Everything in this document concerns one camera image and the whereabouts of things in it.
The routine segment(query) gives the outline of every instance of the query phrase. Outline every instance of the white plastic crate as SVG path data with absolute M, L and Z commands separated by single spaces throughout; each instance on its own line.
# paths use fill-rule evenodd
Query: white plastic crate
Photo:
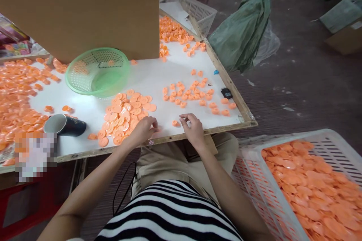
M 179 1 L 181 4 L 184 4 L 188 8 L 188 10 L 186 11 L 196 19 L 202 32 L 205 36 L 207 36 L 210 31 L 212 22 L 214 21 L 217 10 L 196 0 L 160 0 L 160 3 L 176 1 Z
M 277 240 L 309 240 L 301 224 L 289 207 L 277 182 L 261 156 L 264 148 L 292 140 L 306 140 L 314 144 L 310 154 L 324 158 L 334 171 L 344 173 L 349 180 L 362 187 L 362 158 L 335 131 L 322 129 L 313 132 L 282 136 L 259 136 L 242 140 L 232 174 L 235 182 L 248 195 Z
M 319 19 L 334 34 L 361 17 L 362 0 L 342 0 Z

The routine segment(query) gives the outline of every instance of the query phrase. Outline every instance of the clear plastic bag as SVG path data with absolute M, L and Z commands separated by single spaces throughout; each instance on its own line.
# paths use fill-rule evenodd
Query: clear plastic bag
M 262 60 L 274 55 L 280 47 L 280 39 L 272 31 L 272 22 L 268 21 L 263 37 L 261 38 L 258 52 L 253 60 L 253 65 L 258 65 Z

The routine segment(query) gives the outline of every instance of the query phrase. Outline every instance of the cardboard box on floor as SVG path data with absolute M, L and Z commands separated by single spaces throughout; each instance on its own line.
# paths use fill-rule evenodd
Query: cardboard box on floor
M 98 47 L 158 57 L 158 0 L 1 0 L 0 12 L 64 63 Z
M 325 42 L 342 55 L 362 51 L 362 18 L 341 29 Z

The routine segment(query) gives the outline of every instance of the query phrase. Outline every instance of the crate of orange caps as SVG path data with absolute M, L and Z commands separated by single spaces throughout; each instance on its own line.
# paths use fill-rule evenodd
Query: crate of orange caps
M 362 240 L 362 158 L 335 131 L 240 140 L 232 174 L 277 240 Z

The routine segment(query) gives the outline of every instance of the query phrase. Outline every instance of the black cup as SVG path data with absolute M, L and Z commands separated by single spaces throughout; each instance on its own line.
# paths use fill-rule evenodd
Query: black cup
M 44 132 L 57 133 L 60 136 L 77 137 L 84 133 L 87 124 L 64 114 L 51 116 L 44 125 Z

